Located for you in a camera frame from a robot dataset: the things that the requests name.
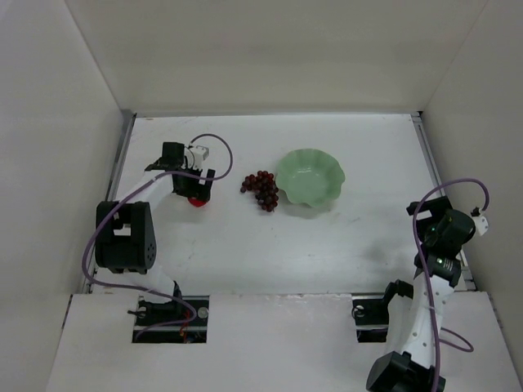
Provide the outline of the red fake apple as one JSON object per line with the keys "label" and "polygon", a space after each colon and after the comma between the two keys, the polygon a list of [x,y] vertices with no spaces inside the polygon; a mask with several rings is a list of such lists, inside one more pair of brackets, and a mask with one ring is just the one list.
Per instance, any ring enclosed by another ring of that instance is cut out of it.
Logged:
{"label": "red fake apple", "polygon": [[200,200],[197,198],[188,198],[188,202],[193,207],[197,207],[197,208],[204,207],[208,203],[208,201]]}

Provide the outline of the dark red fake grape bunch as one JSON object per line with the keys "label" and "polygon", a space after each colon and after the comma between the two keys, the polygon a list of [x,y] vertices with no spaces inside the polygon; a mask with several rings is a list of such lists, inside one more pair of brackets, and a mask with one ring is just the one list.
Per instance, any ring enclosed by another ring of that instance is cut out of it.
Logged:
{"label": "dark red fake grape bunch", "polygon": [[244,177],[239,189],[241,194],[253,194],[258,207],[264,212],[274,212],[279,204],[279,188],[275,175],[269,171],[257,171]]}

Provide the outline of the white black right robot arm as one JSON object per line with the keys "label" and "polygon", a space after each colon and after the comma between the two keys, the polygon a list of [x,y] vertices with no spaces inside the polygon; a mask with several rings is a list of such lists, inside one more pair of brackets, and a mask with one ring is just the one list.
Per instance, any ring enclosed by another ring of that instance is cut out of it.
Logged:
{"label": "white black right robot arm", "polygon": [[445,306],[462,274],[458,254],[476,232],[473,219],[445,196],[413,202],[407,212],[429,212],[416,222],[421,246],[411,283],[387,286],[378,308],[388,317],[386,353],[375,360],[368,391],[442,391],[440,331]]}

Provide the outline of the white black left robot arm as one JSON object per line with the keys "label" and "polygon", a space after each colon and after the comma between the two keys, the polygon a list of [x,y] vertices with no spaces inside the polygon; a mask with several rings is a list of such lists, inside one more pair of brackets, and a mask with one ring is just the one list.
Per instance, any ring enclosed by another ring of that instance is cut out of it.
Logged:
{"label": "white black left robot arm", "polygon": [[209,202],[216,171],[203,169],[208,156],[209,148],[202,145],[165,142],[127,201],[99,203],[96,223],[104,227],[94,241],[96,265],[117,276],[105,287],[139,291],[158,304],[182,299],[179,286],[158,261],[153,211],[171,194],[200,205]]}

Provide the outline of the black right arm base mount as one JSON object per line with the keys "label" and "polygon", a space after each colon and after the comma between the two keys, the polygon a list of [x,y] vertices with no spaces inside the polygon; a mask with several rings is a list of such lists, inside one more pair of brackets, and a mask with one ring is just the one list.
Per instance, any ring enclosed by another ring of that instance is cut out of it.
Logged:
{"label": "black right arm base mount", "polygon": [[359,343],[385,343],[389,313],[382,298],[364,296],[352,299],[351,316],[355,321],[356,340]]}

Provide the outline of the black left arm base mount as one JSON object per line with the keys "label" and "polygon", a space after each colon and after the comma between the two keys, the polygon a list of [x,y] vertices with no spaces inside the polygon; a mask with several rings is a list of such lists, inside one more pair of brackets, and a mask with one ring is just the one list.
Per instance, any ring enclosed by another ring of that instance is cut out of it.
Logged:
{"label": "black left arm base mount", "polygon": [[205,344],[208,336],[209,296],[186,296],[184,301],[195,310],[196,316],[185,306],[176,303],[152,303],[141,298],[136,310],[132,342],[136,344]]}

